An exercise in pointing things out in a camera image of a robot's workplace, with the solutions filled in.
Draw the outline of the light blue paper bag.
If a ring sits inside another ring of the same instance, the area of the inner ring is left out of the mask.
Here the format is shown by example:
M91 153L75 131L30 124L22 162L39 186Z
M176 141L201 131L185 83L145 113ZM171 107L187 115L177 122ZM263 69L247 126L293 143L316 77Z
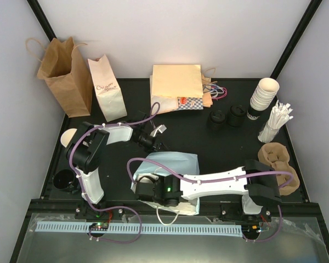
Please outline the light blue paper bag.
M159 222L164 226L175 223L179 215L198 215L200 200L186 200L182 197L180 189L181 180L174 176L178 175L199 175L200 169L196 154L182 152L153 152L146 158L132 158L127 163L129 176L133 179L131 190L135 199L149 205L159 205L161 208L174 208L174 215L160 215L156 209ZM137 180L142 176L150 176L156 182Z

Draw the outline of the paper cup near left arm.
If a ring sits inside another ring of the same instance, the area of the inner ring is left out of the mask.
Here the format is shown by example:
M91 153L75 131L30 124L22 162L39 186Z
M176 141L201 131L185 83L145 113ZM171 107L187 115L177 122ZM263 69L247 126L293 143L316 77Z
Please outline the paper cup near left arm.
M77 131L76 128L71 128L71 129L68 129L65 132L63 132L63 134L60 138L60 142L65 148L67 148L68 144L70 143L70 141L73 138L76 131Z

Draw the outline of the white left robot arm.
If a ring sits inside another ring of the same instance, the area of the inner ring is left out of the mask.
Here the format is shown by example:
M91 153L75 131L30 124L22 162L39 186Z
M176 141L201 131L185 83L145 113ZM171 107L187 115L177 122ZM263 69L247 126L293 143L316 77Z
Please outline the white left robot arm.
M146 120L102 125L83 122L78 128L63 132L60 142L79 181L82 198L88 202L87 212L93 218L100 219L107 211L106 204L101 202L104 190L99 176L99 166L107 145L132 141L149 152L164 149L163 144L156 139L167 127L161 124L148 134L145 132L145 126Z

